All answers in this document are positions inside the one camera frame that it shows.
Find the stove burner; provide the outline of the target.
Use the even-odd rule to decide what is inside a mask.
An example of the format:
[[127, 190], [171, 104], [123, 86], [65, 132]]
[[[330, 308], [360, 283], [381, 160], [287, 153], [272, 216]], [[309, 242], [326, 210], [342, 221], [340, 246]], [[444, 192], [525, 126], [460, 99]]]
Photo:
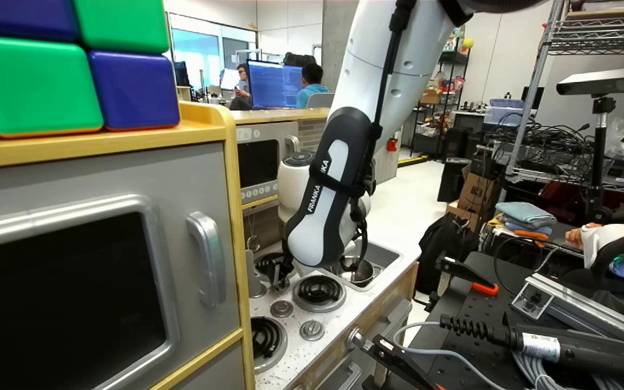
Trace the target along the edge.
[[255, 269], [268, 278], [269, 280], [269, 265], [277, 261], [280, 264], [280, 273], [279, 273], [279, 289], [273, 289], [274, 291], [281, 292], [281, 264], [284, 262], [292, 263], [292, 271], [295, 271], [293, 266], [293, 256], [286, 252], [270, 252], [268, 254], [262, 255], [258, 259], [255, 260]]
[[331, 313], [343, 306], [346, 298], [345, 287], [323, 275], [302, 277], [292, 292], [293, 302], [308, 313]]
[[287, 351], [288, 335], [279, 321], [265, 316], [253, 316], [251, 330], [253, 370], [260, 374], [282, 360]]

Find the silver pot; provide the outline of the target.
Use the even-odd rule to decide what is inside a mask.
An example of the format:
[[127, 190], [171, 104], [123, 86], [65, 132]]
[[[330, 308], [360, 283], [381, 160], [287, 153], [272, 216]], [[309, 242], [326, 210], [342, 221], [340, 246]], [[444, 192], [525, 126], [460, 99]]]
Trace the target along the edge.
[[359, 255], [346, 255], [334, 271], [346, 282], [356, 287], [366, 287], [384, 270], [383, 267], [361, 259]]

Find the silver toy utensil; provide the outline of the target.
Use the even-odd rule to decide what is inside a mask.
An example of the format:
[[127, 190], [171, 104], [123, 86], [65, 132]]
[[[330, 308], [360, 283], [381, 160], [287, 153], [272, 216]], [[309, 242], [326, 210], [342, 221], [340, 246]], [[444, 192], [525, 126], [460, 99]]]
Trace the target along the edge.
[[258, 236], [248, 237], [245, 247], [249, 298], [260, 298], [267, 294], [268, 287], [260, 280], [257, 269], [255, 269], [255, 252], [261, 247]]

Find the toy kitchen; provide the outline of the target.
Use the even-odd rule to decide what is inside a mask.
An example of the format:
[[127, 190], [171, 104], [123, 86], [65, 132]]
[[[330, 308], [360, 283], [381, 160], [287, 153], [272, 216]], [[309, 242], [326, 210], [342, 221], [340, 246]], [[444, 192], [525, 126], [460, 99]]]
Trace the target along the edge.
[[[329, 108], [306, 109], [260, 109], [233, 111], [237, 128], [251, 128], [254, 125], [270, 127], [273, 124], [297, 124], [298, 133], [311, 131], [314, 140], [321, 138]], [[389, 315], [396, 309], [408, 309], [405, 303], [413, 296], [414, 279], [418, 274], [418, 254], [404, 252], [406, 249], [391, 249], [384, 244], [370, 243], [368, 249], [379, 248], [397, 255], [396, 259], [380, 272], [367, 287], [350, 287], [341, 281], [345, 290], [345, 302], [339, 309], [329, 313], [309, 313], [293, 303], [293, 312], [288, 317], [274, 318], [270, 306], [277, 300], [292, 302], [293, 287], [307, 275], [309, 270], [299, 270], [293, 275], [291, 285], [280, 297], [269, 293], [250, 299], [250, 313], [265, 316], [265, 309], [274, 320], [287, 331], [287, 347], [278, 363], [266, 371], [255, 373], [255, 390], [314, 390], [341, 365], [350, 350], [347, 339], [352, 330], [370, 338], [369, 331], [386, 329]], [[317, 321], [323, 326], [323, 334], [316, 341], [305, 340], [300, 329], [307, 321]]]

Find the sink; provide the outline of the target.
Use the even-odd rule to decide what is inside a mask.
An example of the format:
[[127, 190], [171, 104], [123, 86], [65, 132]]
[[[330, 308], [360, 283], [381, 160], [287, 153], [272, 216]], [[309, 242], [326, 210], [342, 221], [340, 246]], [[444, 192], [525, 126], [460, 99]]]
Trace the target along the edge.
[[368, 242], [367, 244], [364, 244], [361, 239], [357, 239], [354, 245], [349, 246], [345, 250], [344, 257], [346, 255], [359, 255], [361, 259], [366, 259], [369, 262], [384, 268], [379, 276], [376, 277], [376, 279], [374, 279], [374, 281], [372, 281], [371, 284], [367, 285], [366, 287], [356, 287], [337, 276], [334, 271], [336, 271], [336, 268], [340, 265], [340, 263], [322, 269], [322, 273], [326, 276], [331, 276], [337, 281], [342, 282], [342, 284], [356, 291], [369, 291], [374, 286], [374, 284], [379, 281], [379, 278], [383, 276], [383, 274], [386, 274], [387, 269], [392, 266], [392, 264], [402, 259], [402, 255], [398, 252], [395, 252], [394, 250], [388, 249], [384, 246], [379, 246], [378, 244], [375, 244], [373, 242]]

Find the black clamp orange tips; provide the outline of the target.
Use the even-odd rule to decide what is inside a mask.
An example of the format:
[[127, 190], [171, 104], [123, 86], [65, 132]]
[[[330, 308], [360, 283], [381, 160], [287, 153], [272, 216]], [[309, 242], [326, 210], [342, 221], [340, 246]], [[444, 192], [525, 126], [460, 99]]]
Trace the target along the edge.
[[373, 339], [358, 341], [356, 345], [381, 367], [408, 382], [416, 390], [445, 390], [431, 380], [405, 351], [386, 337], [375, 335]]
[[454, 277], [471, 282], [472, 289], [480, 291], [480, 293], [486, 294], [487, 296], [498, 295], [498, 284], [490, 281], [490, 279], [487, 279], [487, 277], [465, 263], [442, 254], [436, 259], [435, 268], [440, 271], [440, 279], [437, 288], [438, 296], [441, 296], [448, 289]]

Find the black backpack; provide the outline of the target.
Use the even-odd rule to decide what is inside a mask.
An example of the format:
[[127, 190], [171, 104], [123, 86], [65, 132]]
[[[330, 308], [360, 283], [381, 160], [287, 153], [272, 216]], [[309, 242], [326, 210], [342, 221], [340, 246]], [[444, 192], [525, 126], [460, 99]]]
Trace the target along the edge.
[[468, 227], [468, 222], [448, 212], [427, 228], [419, 240], [416, 291], [428, 295], [437, 290], [441, 272], [436, 269], [436, 262], [440, 255], [463, 262], [478, 249], [479, 236]]

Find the row of monitors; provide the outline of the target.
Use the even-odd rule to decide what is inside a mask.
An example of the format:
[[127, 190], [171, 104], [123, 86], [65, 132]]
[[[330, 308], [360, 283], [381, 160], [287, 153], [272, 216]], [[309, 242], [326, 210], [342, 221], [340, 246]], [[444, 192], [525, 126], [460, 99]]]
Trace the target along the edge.
[[302, 67], [249, 59], [249, 93], [253, 109], [295, 109]]

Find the black computer tower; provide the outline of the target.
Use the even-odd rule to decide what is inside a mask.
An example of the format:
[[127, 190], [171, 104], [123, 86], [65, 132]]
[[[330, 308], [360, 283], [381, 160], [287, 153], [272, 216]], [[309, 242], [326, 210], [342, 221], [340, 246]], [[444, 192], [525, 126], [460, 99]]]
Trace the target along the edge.
[[437, 201], [451, 203], [460, 198], [470, 173], [470, 159], [449, 157], [444, 160]]

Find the window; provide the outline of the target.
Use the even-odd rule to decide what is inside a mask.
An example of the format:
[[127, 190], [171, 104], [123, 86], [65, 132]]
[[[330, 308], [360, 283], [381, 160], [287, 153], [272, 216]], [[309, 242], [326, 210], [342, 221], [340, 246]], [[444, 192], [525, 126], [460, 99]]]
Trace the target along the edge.
[[171, 34], [173, 58], [184, 62], [196, 89], [220, 86], [226, 69], [236, 72], [236, 67], [251, 56], [237, 51], [257, 48], [255, 32], [227, 25], [172, 27]]

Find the stack of folded cloths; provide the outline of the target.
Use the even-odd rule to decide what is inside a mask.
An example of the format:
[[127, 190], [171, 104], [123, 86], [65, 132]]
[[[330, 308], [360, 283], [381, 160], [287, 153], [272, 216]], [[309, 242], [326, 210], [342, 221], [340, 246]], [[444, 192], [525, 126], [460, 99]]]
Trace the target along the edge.
[[557, 223], [555, 216], [527, 202], [496, 203], [496, 218], [517, 236], [547, 241]]

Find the black storage shelf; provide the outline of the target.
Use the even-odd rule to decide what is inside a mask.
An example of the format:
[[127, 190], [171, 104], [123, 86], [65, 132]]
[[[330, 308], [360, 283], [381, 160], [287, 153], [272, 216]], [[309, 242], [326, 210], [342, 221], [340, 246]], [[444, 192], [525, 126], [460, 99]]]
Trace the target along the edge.
[[465, 44], [465, 30], [458, 29], [448, 38], [425, 91], [414, 106], [406, 134], [409, 156], [441, 153], [448, 130], [449, 115], [461, 99], [471, 47]]

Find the green plastic block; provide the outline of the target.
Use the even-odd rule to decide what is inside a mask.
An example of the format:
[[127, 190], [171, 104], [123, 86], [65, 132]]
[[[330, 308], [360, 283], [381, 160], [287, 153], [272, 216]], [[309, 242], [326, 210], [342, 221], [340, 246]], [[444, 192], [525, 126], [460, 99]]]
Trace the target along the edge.
[[81, 47], [0, 37], [0, 137], [96, 132], [103, 124]]
[[72, 0], [85, 47], [161, 55], [170, 47], [163, 0]]

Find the person's hand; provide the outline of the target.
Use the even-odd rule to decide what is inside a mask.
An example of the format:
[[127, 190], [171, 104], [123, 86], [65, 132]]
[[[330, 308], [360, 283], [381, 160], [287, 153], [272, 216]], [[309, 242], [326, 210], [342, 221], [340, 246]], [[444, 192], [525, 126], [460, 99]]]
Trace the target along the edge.
[[599, 227], [602, 227], [602, 225], [589, 223], [589, 224], [584, 224], [580, 228], [574, 228], [572, 230], [569, 230], [564, 235], [565, 242], [567, 242], [569, 246], [575, 246], [579, 249], [582, 249], [583, 248], [582, 231], [584, 230], [584, 228], [589, 229], [589, 228], [599, 228]]

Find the aluminium bracket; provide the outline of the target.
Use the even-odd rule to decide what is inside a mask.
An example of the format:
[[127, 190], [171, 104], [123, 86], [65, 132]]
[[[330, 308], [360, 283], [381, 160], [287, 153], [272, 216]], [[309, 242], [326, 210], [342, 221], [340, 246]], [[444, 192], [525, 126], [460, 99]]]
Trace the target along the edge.
[[624, 341], [624, 298], [608, 291], [587, 298], [535, 272], [525, 279], [511, 306], [535, 321], [549, 315], [574, 330]]

